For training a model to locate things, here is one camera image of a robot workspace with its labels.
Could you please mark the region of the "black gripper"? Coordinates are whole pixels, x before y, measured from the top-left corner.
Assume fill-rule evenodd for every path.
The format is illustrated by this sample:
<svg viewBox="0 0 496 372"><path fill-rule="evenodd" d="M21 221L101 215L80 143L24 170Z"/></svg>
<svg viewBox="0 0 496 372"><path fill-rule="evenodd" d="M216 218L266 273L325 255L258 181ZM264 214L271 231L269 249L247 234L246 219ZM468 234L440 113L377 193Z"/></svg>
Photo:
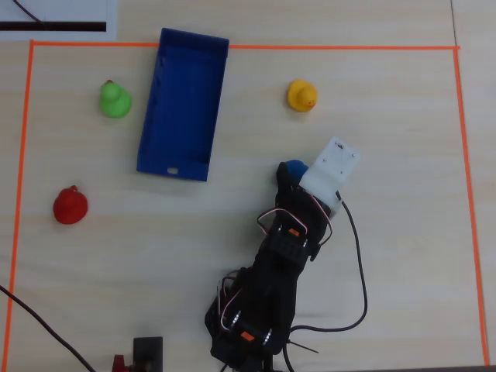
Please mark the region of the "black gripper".
<svg viewBox="0 0 496 372"><path fill-rule="evenodd" d="M286 162L280 162L276 171L277 194L275 205L288 210L308 229L308 240L325 243L329 238L330 209L310 194L291 184L291 174Z"/></svg>

